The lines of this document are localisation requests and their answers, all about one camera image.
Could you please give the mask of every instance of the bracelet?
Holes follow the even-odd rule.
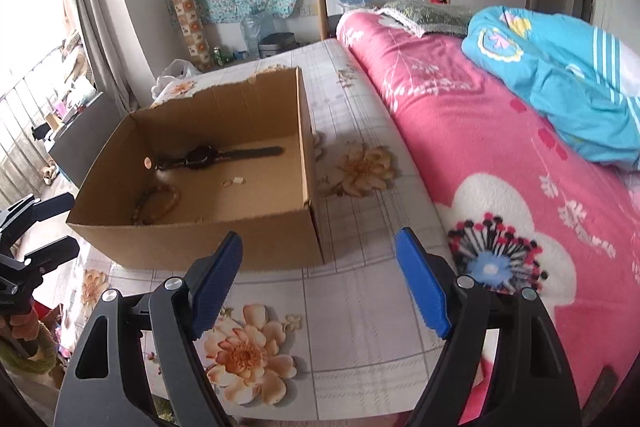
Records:
[[[145,219],[140,220],[140,212],[142,212],[142,209],[145,207],[145,204],[148,201],[149,197],[151,197],[151,195],[155,194],[156,192],[170,192],[171,199],[159,212],[155,212],[154,214],[151,214],[151,216],[145,217]],[[142,193],[142,196],[140,196],[138,204],[133,210],[131,222],[134,225],[152,225],[155,221],[171,212],[179,201],[180,190],[178,190],[178,187],[175,187],[174,185],[164,184],[151,185],[149,188],[145,189],[145,191]]]

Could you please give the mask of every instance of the metal railing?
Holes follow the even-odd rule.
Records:
[[[62,46],[50,51],[0,96],[0,197],[11,204],[27,194],[41,195],[40,170],[49,155],[31,128],[45,122],[64,83]]]

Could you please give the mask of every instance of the green can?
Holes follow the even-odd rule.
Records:
[[[222,50],[218,47],[213,48],[213,61],[218,65],[218,66],[224,66],[225,65],[225,59],[222,57]]]

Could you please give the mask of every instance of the metal screw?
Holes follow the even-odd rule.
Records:
[[[111,302],[114,298],[118,296],[118,292],[116,290],[107,290],[102,294],[102,300],[105,302]]]
[[[164,283],[164,287],[168,290],[177,290],[180,286],[182,286],[182,279],[179,277],[171,277]]]
[[[536,292],[533,288],[523,288],[522,296],[527,299],[527,301],[534,301],[538,297],[538,292]]]
[[[474,284],[476,284],[476,282],[473,279],[471,279],[471,277],[469,277],[468,275],[462,275],[458,277],[456,282],[458,283],[458,286],[466,290],[468,290],[469,288],[473,288]]]

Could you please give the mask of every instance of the blue gripper pad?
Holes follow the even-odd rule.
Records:
[[[425,324],[441,339],[446,338],[452,328],[447,316],[447,296],[429,267],[422,245],[411,229],[402,229],[396,234],[396,255],[404,278]]]
[[[198,259],[184,279],[192,290],[193,340],[210,330],[242,263],[242,240],[229,232],[211,257]]]

